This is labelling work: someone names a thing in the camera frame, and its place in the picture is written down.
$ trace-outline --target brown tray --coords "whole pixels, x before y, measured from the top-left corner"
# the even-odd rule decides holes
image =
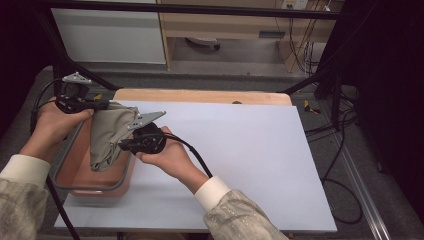
[[[54,184],[77,196],[122,196],[128,190],[136,157],[130,152],[122,152],[106,171],[91,171],[90,129],[91,119],[72,137],[71,146],[56,171]]]

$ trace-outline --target sleeve cuff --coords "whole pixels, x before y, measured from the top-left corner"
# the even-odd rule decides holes
[[[218,177],[212,177],[194,194],[196,200],[208,212],[212,210],[222,197],[231,189]]]
[[[11,182],[32,183],[44,188],[50,164],[41,159],[26,155],[13,155],[6,167],[1,171],[0,178]]]

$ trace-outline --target person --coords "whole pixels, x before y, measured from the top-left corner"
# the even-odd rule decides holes
[[[44,219],[48,196],[44,183],[51,162],[62,140],[92,115],[93,110],[65,114],[54,103],[40,109],[32,136],[0,173],[0,239],[36,239]],[[162,130],[171,133],[167,127]],[[177,141],[168,139],[159,154],[137,156],[175,177],[194,194],[205,209],[203,220],[215,240],[287,239],[241,191],[200,171]]]

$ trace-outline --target gray cloth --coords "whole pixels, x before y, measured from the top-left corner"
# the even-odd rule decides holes
[[[252,200],[231,190],[203,217],[215,240],[288,240]]]
[[[92,171],[105,171],[118,159],[122,152],[118,142],[131,135],[132,131],[128,131],[127,127],[137,113],[137,107],[111,102],[108,110],[100,110],[93,115],[90,139]]]
[[[48,193],[30,183],[0,178],[0,239],[36,239]]]

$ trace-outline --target gray sleeve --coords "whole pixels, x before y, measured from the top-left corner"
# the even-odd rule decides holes
[[[203,220],[215,240],[288,239],[258,205],[237,190],[228,192]]]
[[[36,239],[47,196],[35,184],[0,179],[0,239]]]

